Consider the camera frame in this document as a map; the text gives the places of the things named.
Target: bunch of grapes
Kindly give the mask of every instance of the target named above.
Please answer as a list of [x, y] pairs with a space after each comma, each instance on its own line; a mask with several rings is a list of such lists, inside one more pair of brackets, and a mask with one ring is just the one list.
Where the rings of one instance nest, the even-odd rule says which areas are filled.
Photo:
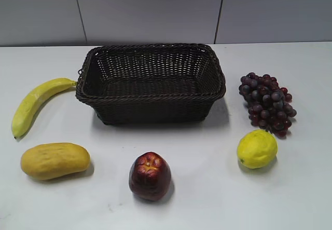
[[259, 126], [283, 138], [292, 125], [290, 117], [296, 110], [289, 104], [292, 95], [287, 88], [279, 87], [275, 77], [262, 77], [249, 73], [241, 78], [240, 94], [248, 103], [249, 119], [253, 126]]

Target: dark brown wicker basket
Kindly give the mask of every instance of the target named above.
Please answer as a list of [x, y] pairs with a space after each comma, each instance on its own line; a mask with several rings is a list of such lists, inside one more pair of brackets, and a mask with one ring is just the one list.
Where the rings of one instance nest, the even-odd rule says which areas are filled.
[[107, 125], [200, 121], [226, 92], [204, 44], [104, 46], [79, 70], [76, 98]]

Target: yellow lemon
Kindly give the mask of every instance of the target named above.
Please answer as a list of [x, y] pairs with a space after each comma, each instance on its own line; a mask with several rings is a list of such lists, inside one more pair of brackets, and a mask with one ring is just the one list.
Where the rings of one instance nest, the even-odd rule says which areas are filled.
[[277, 151], [278, 145], [272, 134], [254, 130], [240, 140], [238, 159], [247, 168], [261, 168], [275, 158]]

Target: yellow banana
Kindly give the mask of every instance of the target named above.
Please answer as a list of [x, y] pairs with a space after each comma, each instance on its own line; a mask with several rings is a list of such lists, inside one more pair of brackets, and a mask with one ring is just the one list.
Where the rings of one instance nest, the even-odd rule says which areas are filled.
[[14, 138], [23, 136], [29, 130], [34, 115], [45, 101], [75, 85], [76, 82], [68, 78], [56, 78], [29, 92], [17, 108], [12, 120], [11, 131]]

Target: white wall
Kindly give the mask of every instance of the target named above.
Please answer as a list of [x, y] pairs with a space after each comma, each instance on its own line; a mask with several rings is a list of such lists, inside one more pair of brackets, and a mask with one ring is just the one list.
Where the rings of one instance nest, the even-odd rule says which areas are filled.
[[78, 0], [88, 44], [212, 43], [221, 0]]
[[[0, 0], [0, 46], [211, 44], [220, 1]], [[332, 40], [331, 7], [332, 0], [224, 0], [216, 43]]]
[[0, 46], [81, 45], [76, 0], [0, 0]]
[[224, 0], [217, 43], [332, 40], [332, 0]]

